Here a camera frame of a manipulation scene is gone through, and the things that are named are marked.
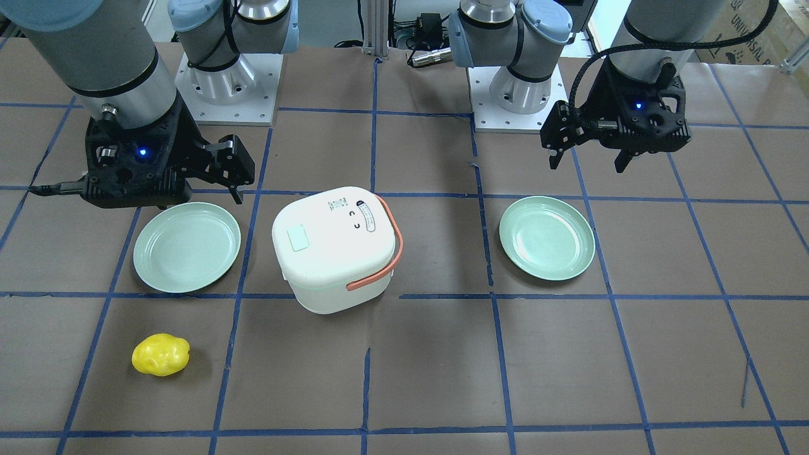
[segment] cardboard box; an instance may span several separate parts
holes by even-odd
[[[729,40],[758,26],[767,11],[767,0],[727,0],[703,41]],[[780,0],[773,22],[758,37],[726,48],[697,50],[703,62],[734,65],[775,65],[789,57],[809,34],[809,0]],[[794,73],[809,96],[809,63]]]

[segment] orange handle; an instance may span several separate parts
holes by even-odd
[[[385,268],[383,268],[382,270],[376,272],[375,274],[368,275],[363,279],[358,279],[357,281],[352,281],[351,283],[346,284],[345,288],[348,289],[349,291],[359,289],[360,287],[366,286],[371,283],[376,283],[377,281],[382,279],[383,276],[391,273],[393,268],[396,267],[396,264],[398,264],[399,260],[402,258],[402,247],[405,246],[405,240],[402,238],[402,233],[401,231],[399,231],[399,226],[396,224],[396,220],[393,219],[391,208],[388,207],[388,204],[385,202],[385,200],[380,198],[379,196],[376,196],[376,198],[379,199],[380,202],[382,202],[382,207],[384,207],[385,212],[388,213],[388,218],[391,220],[391,224],[393,225],[393,232],[396,234],[396,239],[399,241],[399,251],[396,252],[396,256],[394,256],[393,259],[390,261],[390,263],[387,266],[385,266]]]

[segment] green plate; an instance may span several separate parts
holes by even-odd
[[[593,230],[582,214],[546,196],[511,204],[500,219],[500,242],[517,267],[554,281],[581,274],[595,254]]]

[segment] white lunch box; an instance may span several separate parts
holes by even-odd
[[[273,222],[273,245],[295,298],[318,314],[381,294],[402,253],[401,233],[388,204],[354,186],[284,207]]]

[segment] white mounting plate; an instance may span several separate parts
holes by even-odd
[[[561,81],[559,66],[553,69],[551,75],[551,96],[542,110],[533,114],[512,113],[494,102],[489,94],[489,85],[499,69],[499,66],[468,68],[469,95],[472,97],[472,110],[475,113],[475,131],[538,134],[553,105],[558,100],[567,101],[567,92]]]
[[[237,104],[211,104],[202,98],[188,80],[188,57],[183,54],[174,82],[188,110],[200,125],[261,125],[272,126],[275,100],[284,56],[279,53],[244,54],[256,70],[258,92]]]

